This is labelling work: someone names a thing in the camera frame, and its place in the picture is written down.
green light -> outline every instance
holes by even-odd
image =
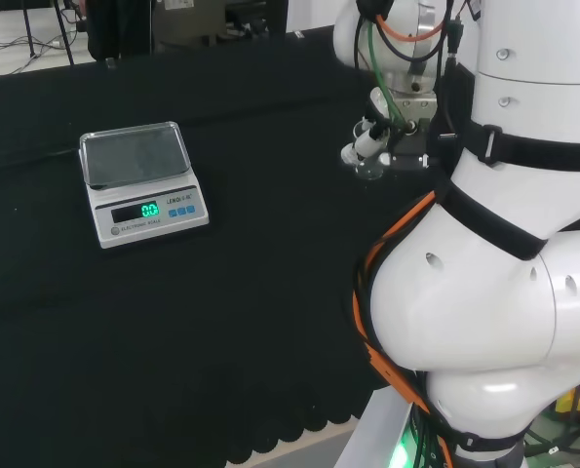
[[[398,444],[389,462],[389,468],[408,468],[409,466],[405,446]]]
[[[142,216],[144,217],[157,216],[159,213],[160,209],[157,208],[157,205],[154,203],[150,203],[149,205],[142,205]]]

green cable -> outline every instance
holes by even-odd
[[[396,122],[397,120],[400,122],[401,127],[403,128],[406,125],[406,120],[403,117],[402,112],[398,108],[398,106],[394,103],[394,99],[391,96],[389,88],[385,85],[385,81],[383,80],[383,75],[380,72],[380,68],[378,68],[378,63],[376,62],[376,54],[374,53],[374,36],[373,36],[373,29],[374,23],[369,22],[367,24],[367,44],[369,45],[369,58],[371,60],[371,67],[374,69],[374,74],[376,75],[376,82],[378,83],[378,88],[385,96],[385,100],[387,101],[387,107],[389,108],[390,118],[392,122]]]

black stand leg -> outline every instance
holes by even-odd
[[[25,29],[27,30],[27,42],[29,43],[29,56],[34,57],[34,41],[32,40],[32,31],[29,27],[29,18],[27,17],[27,9],[25,8],[25,0],[20,0],[20,5],[23,8],[23,16],[25,17]]]
[[[68,55],[68,61],[71,66],[75,64],[73,61],[73,55],[71,54],[71,45],[68,43],[68,36],[66,34],[66,29],[64,28],[64,22],[62,21],[62,13],[59,10],[59,1],[54,0],[54,8],[56,9],[56,16],[58,17],[59,30],[62,33],[62,41],[64,41],[64,47],[66,48],[66,54]]]

green led digits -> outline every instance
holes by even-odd
[[[143,217],[157,216],[159,213],[160,213],[160,209],[157,208],[157,205],[154,203],[150,203],[149,205],[142,205],[142,216]]]

black table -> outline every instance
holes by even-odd
[[[353,263],[431,181],[340,165],[371,83],[330,36],[0,79],[1,468],[220,467],[361,414]],[[102,251],[79,136],[169,120],[210,226]]]

